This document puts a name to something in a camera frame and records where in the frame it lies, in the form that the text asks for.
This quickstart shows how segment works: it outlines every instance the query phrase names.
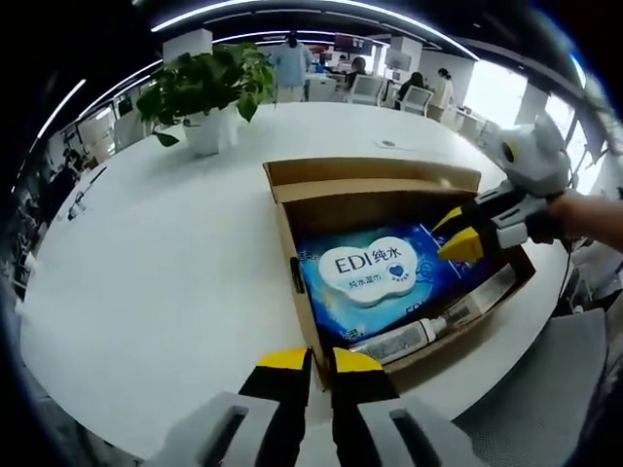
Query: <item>white label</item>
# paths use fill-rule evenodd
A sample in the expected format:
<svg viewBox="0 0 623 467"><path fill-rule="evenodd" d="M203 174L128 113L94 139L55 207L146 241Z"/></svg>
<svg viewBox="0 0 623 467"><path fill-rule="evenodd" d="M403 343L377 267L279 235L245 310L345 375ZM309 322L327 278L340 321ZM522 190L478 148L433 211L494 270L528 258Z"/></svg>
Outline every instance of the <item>white label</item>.
<svg viewBox="0 0 623 467"><path fill-rule="evenodd" d="M367 248L333 248L318 263L324 282L359 306L410 292L416 284L417 267L416 251L395 236L379 238Z"/></svg>
<svg viewBox="0 0 623 467"><path fill-rule="evenodd" d="M409 355L428 345L428 338L420 321L402 328L371 338L350 349L352 352L365 353L381 365Z"/></svg>

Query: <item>person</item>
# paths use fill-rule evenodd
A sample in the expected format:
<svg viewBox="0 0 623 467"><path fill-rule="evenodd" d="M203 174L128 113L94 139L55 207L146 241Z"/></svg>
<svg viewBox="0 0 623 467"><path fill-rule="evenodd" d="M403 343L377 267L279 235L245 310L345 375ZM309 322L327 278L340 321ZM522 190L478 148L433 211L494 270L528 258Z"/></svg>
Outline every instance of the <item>person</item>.
<svg viewBox="0 0 623 467"><path fill-rule="evenodd" d="M350 90L354 85L354 80L357 75L365 75L366 74L366 60L362 56L357 56L352 61L352 71L347 74L346 79L346 89Z"/></svg>
<svg viewBox="0 0 623 467"><path fill-rule="evenodd" d="M318 74L323 74L326 72L327 60L326 55L324 53L320 53L320 58L318 59L318 63L315 66L315 72Z"/></svg>
<svg viewBox="0 0 623 467"><path fill-rule="evenodd" d="M416 88L424 87L424 76L419 71L412 73L411 78L409 78L398 90L398 94L396 95L396 102L394 103L394 109L400 110L400 102L407 95L407 91L411 86L415 86Z"/></svg>
<svg viewBox="0 0 623 467"><path fill-rule="evenodd" d="M65 164L74 173L76 179L80 178L80 174L84 170L84 162L82 156L73 148L65 148L63 151Z"/></svg>
<svg viewBox="0 0 623 467"><path fill-rule="evenodd" d="M277 102L301 102L307 70L312 61L310 50L299 43L296 33L289 33L270 58L276 70Z"/></svg>
<svg viewBox="0 0 623 467"><path fill-rule="evenodd" d="M80 173L73 167L69 150L63 153L69 159L60 167L60 170L50 183L42 190L40 199L41 221L50 225L63 202L71 194L80 177Z"/></svg>
<svg viewBox="0 0 623 467"><path fill-rule="evenodd" d="M455 90L452 86L452 76L446 68L439 68L437 71L439 82L435 92L428 102L426 116L437 122L441 122L444 112L451 102L455 100Z"/></svg>
<svg viewBox="0 0 623 467"><path fill-rule="evenodd" d="M623 253L622 200L569 192L551 201L547 209L561 222L567 236L585 236ZM615 365L610 373L614 375L614 383L585 423L575 453L565 464L567 467L608 465L618 455L618 434L623 417L623 365L620 357L617 361L618 368Z"/></svg>

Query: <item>green leaves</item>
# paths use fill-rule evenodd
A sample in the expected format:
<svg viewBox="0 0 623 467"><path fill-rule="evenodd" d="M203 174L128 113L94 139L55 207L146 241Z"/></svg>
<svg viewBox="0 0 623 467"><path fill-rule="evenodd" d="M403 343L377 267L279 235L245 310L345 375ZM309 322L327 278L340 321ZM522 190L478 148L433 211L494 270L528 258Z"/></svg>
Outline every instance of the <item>green leaves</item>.
<svg viewBox="0 0 623 467"><path fill-rule="evenodd" d="M137 102L143 121L166 126L210 109L224 109L237 101L240 115L251 121L258 105L271 95L275 73L254 44L215 45L211 54L183 54L163 66L154 84ZM154 132L171 146L177 138Z"/></svg>
<svg viewBox="0 0 623 467"><path fill-rule="evenodd" d="M160 141L160 144L162 144L166 148L174 145L175 143L179 143L179 139L177 139L175 136L171 136L170 134L160 133L158 131L154 131L154 134L158 138L158 141Z"/></svg>
<svg viewBox="0 0 623 467"><path fill-rule="evenodd" d="M251 119L257 111L257 101L255 95L250 92L244 92L241 94L238 99L238 111L241 117L248 122L251 122Z"/></svg>

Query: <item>ceiling light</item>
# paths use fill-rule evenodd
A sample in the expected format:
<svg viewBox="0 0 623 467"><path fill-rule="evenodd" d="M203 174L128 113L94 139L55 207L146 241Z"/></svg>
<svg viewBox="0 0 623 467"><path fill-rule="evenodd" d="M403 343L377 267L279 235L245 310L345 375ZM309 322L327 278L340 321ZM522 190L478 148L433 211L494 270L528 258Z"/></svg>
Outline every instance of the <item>ceiling light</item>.
<svg viewBox="0 0 623 467"><path fill-rule="evenodd" d="M60 103L56 106L55 110L52 112L52 114L48 117L48 120L44 123L44 125L41 127L41 129L39 130L39 132L37 133L37 138L36 139L40 139L41 136L43 136L43 133L46 132L46 129L48 129L48 126L50 126L50 124L52 123L52 121L56 118L56 115L58 115L58 112L60 112L62 110L62 108L65 106L65 104L67 102L69 102L69 99L71 99L71 97L78 92L78 90L85 85L85 83L87 82L87 80L82 80L80 83L78 83L76 86L74 86L74 88L63 97L63 99L60 101Z"/></svg>
<svg viewBox="0 0 623 467"><path fill-rule="evenodd" d="M191 10L190 12L168 19L165 22L161 22L157 26L152 27L152 32L162 31L166 27L174 25L176 22L195 17L196 15L202 15L203 13L212 12L214 10L220 10L221 8L232 7L234 5L241 5L243 3L259 2L259 1L261 0L228 0L227 2L216 3L214 5L207 5L205 7L197 8L196 10Z"/></svg>
<svg viewBox="0 0 623 467"><path fill-rule="evenodd" d="M161 22L160 24L152 27L152 31L153 32L158 32L158 31L162 31L163 29L170 27L172 25L174 25L175 23L179 22L179 21L183 21L184 19L188 19L188 18L192 18L196 15L202 15L204 13L208 13L208 12L213 12L215 10L220 10L222 8L227 8L227 7L231 7L234 5L241 5L244 3L257 3L260 2L262 0L229 0L226 2L221 2L221 3L216 3L213 5L208 5L205 7L201 7L201 8L197 8L196 10L192 10L190 12L187 12L183 15L179 15L177 17L168 19L165 22ZM443 39L444 41L448 42L449 44L452 44L453 46L455 46L456 48L458 48L459 50L461 50L462 52L464 52L465 54L468 54L469 56L471 56L473 59L478 60L478 55L476 55L474 52L472 52L470 49L468 49L467 47L463 46L462 44L460 44L459 42L455 41L454 39L452 39L451 37L443 34L442 32L430 27L427 24L424 24L423 22L419 22L416 19L413 18L409 18L406 17L404 15L400 15L399 13L395 13L391 10L387 10L385 8L381 8L381 7L376 7L374 5L367 5L365 3L361 3L361 2L355 2L352 0L316 0L315 3L319 3L319 2L324 2L324 3L338 3L341 5L348 5L354 8L358 8L360 10L368 10L371 12L375 12L375 13L380 13L382 15L386 15L389 17L393 17L396 19L400 19L401 21L407 22L409 24L412 24L414 26L417 26L437 37L439 37L440 39Z"/></svg>
<svg viewBox="0 0 623 467"><path fill-rule="evenodd" d="M303 44L328 44L332 46L334 43L330 41L315 41L315 40L299 40ZM256 46L266 46L267 44L283 44L283 41L259 41L256 42Z"/></svg>
<svg viewBox="0 0 623 467"><path fill-rule="evenodd" d="M273 35L276 35L276 34L288 34L290 32L292 32L292 31L291 30L287 30L287 31L248 32L246 34L237 34L236 36L221 37L220 39L216 39L216 40L212 41L212 44L219 44L221 42L234 41L236 39L244 39L245 37L273 36ZM365 36L357 36L356 34L345 34L345 33L342 33L342 32L329 32L329 31L308 31L308 30L300 30L300 29L296 29L295 32L297 34L318 34L318 35L325 35L325 36L336 36L336 35L339 34L341 36L356 37L356 38L360 38L360 39L367 39L367 40L372 41L375 44L378 44L380 46L387 46L387 43L385 43L385 42L378 41L376 39L371 39L371 38L365 37Z"/></svg>
<svg viewBox="0 0 623 467"><path fill-rule="evenodd" d="M220 42L234 41L236 39L244 39L245 37L253 36L269 36L272 34L288 34L290 31L262 31L262 32L248 32L246 34L237 34L236 36L222 37L212 41L212 44L218 44Z"/></svg>
<svg viewBox="0 0 623 467"><path fill-rule="evenodd" d="M132 88L136 87L137 85L140 85L143 81L149 80L152 77L152 75L147 75L142 77L140 80L133 82L131 85L126 86L125 88L123 88L122 90L120 90L119 92L117 92L115 95L113 95L113 100L116 99L117 97L119 97L120 95L122 95L125 92L128 92L129 90L131 90Z"/></svg>
<svg viewBox="0 0 623 467"><path fill-rule="evenodd" d="M584 88L586 86L586 73L584 73L584 70L580 66L580 63L577 61L577 58L575 58L573 54L571 54L571 61L573 62L573 66L575 67L577 77L579 78L580 83L582 84L582 88Z"/></svg>
<svg viewBox="0 0 623 467"><path fill-rule="evenodd" d="M107 92L105 92L104 94L102 94L100 97L98 97L96 100L94 100L91 104L89 104L89 106L83 110L80 115L78 116L78 120L82 119L85 115L87 115L87 112L90 111L90 109L92 109L95 105L97 105L99 102L101 102L101 100L106 97L110 92L112 92L113 90L115 90L116 88L118 88L121 85L124 85L125 83L127 83L129 80L131 80L132 78L134 78L137 75L140 75L143 71L148 70L149 68L151 68L152 66L156 66L159 63L162 63L162 60L156 60L153 63L150 63L147 66L144 66L143 68L141 68L140 70L132 73L131 75L129 75L127 78L125 78L124 80L120 81L119 83L117 83L115 86L113 86L110 90L108 90Z"/></svg>

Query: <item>white tube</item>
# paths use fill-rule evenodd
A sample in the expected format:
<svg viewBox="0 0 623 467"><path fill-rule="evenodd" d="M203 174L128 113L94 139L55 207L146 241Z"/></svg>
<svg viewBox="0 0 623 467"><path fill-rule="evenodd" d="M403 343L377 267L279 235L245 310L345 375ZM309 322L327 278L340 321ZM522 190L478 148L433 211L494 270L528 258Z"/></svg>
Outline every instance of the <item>white tube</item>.
<svg viewBox="0 0 623 467"><path fill-rule="evenodd" d="M444 317L424 318L360 342L350 350L365 353L384 365L426 347L434 342L447 327L448 323Z"/></svg>

